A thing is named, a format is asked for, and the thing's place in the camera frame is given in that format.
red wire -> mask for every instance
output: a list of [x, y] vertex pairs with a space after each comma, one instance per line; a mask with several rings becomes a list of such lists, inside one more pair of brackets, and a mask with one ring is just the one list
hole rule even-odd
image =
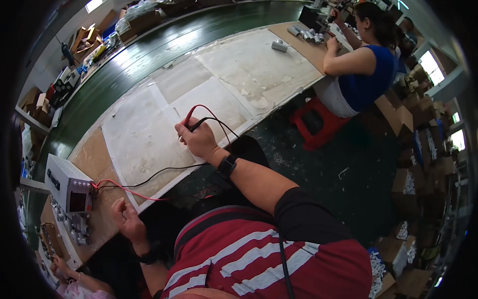
[[95, 189], [98, 189], [99, 185], [100, 185], [102, 182], [111, 182], [111, 183], [115, 184], [116, 186], [120, 187], [121, 189], [123, 189], [123, 190], [125, 190], [125, 191], [128, 191], [128, 192], [131, 192], [131, 193], [134, 194], [134, 195], [138, 195], [139, 197], [142, 197], [142, 198], [144, 198], [144, 199], [149, 199], [149, 200], [165, 200], [165, 199], [169, 199], [169, 198], [165, 198], [165, 199], [152, 199], [152, 198], [143, 196], [143, 195], [138, 194], [138, 193], [136, 193], [136, 192], [134, 192], [134, 191], [131, 191], [131, 190], [129, 190], [129, 189], [124, 188], [122, 185], [118, 184], [117, 182], [115, 182], [115, 181], [113, 181], [113, 180], [111, 180], [111, 179], [102, 179], [102, 180], [99, 181], [96, 185], [93, 184], [93, 183], [92, 183], [91, 185], [92, 185]]
[[[193, 106], [193, 107], [191, 108], [191, 110], [188, 112], [188, 114], [186, 115], [186, 118], [184, 119], [183, 125], [185, 125], [185, 126], [189, 125], [189, 119], [190, 119], [191, 116], [193, 115], [194, 109], [196, 109], [196, 107], [198, 107], [198, 106], [201, 106], [201, 107], [206, 108], [207, 111], [209, 111], [209, 113], [211, 113], [212, 116], [214, 116], [215, 119], [218, 119], [217, 116], [214, 115], [214, 113], [212, 113], [212, 111], [211, 111], [208, 107], [204, 106], [203, 104], [197, 104], [197, 105]], [[228, 142], [229, 142], [229, 148], [231, 148], [231, 141], [229, 140], [229, 136], [228, 136], [228, 134], [226, 133], [226, 130], [224, 129], [224, 127], [222, 126], [221, 123], [219, 123], [219, 125], [221, 126], [221, 129], [222, 129], [222, 131], [224, 132], [224, 134], [226, 135], [226, 138], [227, 138], [227, 140], [228, 140]]]

striped shirt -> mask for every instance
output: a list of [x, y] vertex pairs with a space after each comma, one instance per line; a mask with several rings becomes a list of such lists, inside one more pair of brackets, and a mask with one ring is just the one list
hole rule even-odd
[[274, 218], [239, 206], [190, 222], [175, 245], [161, 298], [190, 288], [216, 288], [241, 298], [286, 298], [279, 234], [296, 298], [367, 298], [367, 251], [346, 227], [299, 188], [287, 191]]

floor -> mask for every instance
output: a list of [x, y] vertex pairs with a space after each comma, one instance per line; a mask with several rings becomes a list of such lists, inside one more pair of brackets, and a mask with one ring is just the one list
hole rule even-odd
[[[295, 21], [303, 5], [293, 1], [242, 3], [190, 16], [145, 36], [104, 65], [75, 95], [63, 112], [59, 127], [47, 138], [35, 178], [43, 180], [48, 153], [68, 157], [104, 110], [154, 70], [218, 38]], [[294, 101], [303, 101], [305, 96], [306, 93]], [[272, 169], [308, 190], [348, 225], [364, 246], [379, 235], [388, 235], [396, 223], [390, 189], [399, 151], [391, 129], [385, 127], [381, 134], [371, 133], [363, 116], [356, 117], [331, 142], [315, 152], [307, 152], [302, 148], [301, 135], [287, 120], [294, 105], [292, 102], [247, 133], [259, 141]], [[208, 195], [211, 191], [206, 178], [211, 172], [211, 168], [202, 167], [166, 196]], [[43, 205], [44, 198], [31, 197], [27, 205], [29, 231], [38, 226]]]

blue sleeveless top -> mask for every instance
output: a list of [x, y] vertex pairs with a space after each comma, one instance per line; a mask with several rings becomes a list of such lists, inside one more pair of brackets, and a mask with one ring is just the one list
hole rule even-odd
[[377, 64], [371, 76], [343, 75], [338, 77], [340, 91], [349, 106], [361, 112], [385, 93], [397, 75], [398, 60], [386, 47], [365, 46], [373, 51]]

plastic stool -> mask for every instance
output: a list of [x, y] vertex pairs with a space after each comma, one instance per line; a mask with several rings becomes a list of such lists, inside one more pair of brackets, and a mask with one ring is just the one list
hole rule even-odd
[[[314, 132], [315, 128], [311, 128], [310, 126], [307, 128], [307, 124], [304, 122], [303, 118], [305, 115], [308, 115], [308, 118], [310, 118], [311, 115], [320, 117], [323, 122], [322, 128], [319, 129], [318, 132]], [[304, 149], [307, 151], [314, 151], [332, 139], [334, 134], [350, 121], [350, 119], [350, 117], [342, 118], [336, 116], [327, 109], [318, 97], [314, 97], [303, 107], [299, 108], [290, 117], [289, 122], [294, 123], [304, 137]]]

